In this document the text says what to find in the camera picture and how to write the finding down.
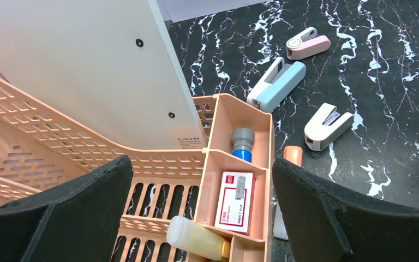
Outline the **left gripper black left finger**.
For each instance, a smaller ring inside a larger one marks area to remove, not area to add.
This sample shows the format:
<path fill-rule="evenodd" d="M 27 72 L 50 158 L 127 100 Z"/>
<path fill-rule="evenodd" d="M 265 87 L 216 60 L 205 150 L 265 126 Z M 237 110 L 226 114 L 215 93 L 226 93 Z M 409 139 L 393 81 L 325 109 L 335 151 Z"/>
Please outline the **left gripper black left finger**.
<path fill-rule="evenodd" d="M 109 261 L 132 179 L 121 156 L 0 206 L 0 261 Z"/>

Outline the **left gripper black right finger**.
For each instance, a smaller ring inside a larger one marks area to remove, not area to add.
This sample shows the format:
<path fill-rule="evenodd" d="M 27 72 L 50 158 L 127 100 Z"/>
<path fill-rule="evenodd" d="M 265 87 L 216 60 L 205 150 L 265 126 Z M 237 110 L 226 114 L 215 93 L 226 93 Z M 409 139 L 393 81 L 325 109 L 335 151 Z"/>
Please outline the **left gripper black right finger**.
<path fill-rule="evenodd" d="M 419 261 L 419 209 L 277 158 L 272 181 L 296 261 Z"/>

